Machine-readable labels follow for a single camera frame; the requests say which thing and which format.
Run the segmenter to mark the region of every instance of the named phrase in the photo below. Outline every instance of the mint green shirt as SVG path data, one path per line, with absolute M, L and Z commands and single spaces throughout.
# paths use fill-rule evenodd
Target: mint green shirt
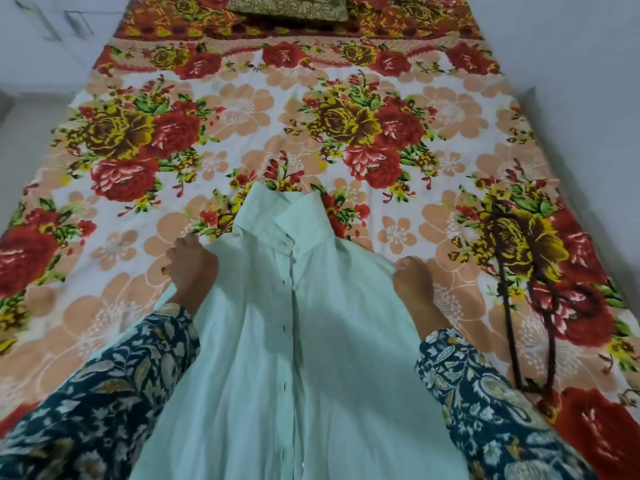
M 318 193 L 254 184 L 209 249 L 201 352 L 132 479 L 467 479 L 386 259 L 334 236 Z M 171 286 L 158 302 L 174 293 Z

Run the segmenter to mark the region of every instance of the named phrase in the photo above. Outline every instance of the floral bedsheet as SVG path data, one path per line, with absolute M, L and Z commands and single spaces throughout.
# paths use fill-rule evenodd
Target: floral bedsheet
M 601 478 L 640 471 L 638 324 L 466 1 L 348 0 L 347 22 L 316 25 L 225 3 L 133 0 L 55 130 L 0 241 L 0 436 L 150 311 L 176 237 L 229 232 L 261 181 L 320 191 L 340 237 L 425 259 L 438 306 L 510 379 L 501 294 L 542 385 L 535 310 L 555 289 L 553 392 L 529 398 Z

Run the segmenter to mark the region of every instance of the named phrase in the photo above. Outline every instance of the sleeve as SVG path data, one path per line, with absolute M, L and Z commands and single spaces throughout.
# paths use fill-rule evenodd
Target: sleeve
M 597 479 L 533 405 L 453 329 L 420 345 L 415 370 L 442 405 L 473 478 Z
M 168 304 L 86 362 L 0 445 L 0 479 L 126 479 L 156 419 L 200 351 Z

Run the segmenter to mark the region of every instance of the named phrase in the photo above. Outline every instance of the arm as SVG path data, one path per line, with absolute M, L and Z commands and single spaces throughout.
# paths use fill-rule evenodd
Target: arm
M 394 286 L 424 341 L 415 369 L 442 405 L 449 435 L 477 478 L 597 479 L 549 426 L 433 304 L 427 268 L 397 265 Z
M 175 295 L 16 425 L 0 448 L 0 478 L 128 478 L 164 404 L 198 355 L 190 316 L 218 271 L 217 258 L 194 237 L 176 241 L 167 256 Z

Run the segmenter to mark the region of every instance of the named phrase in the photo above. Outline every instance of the pillow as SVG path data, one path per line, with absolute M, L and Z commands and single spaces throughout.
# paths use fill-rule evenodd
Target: pillow
M 229 0 L 227 8 L 242 13 L 332 22 L 342 22 L 349 18 L 346 0 Z

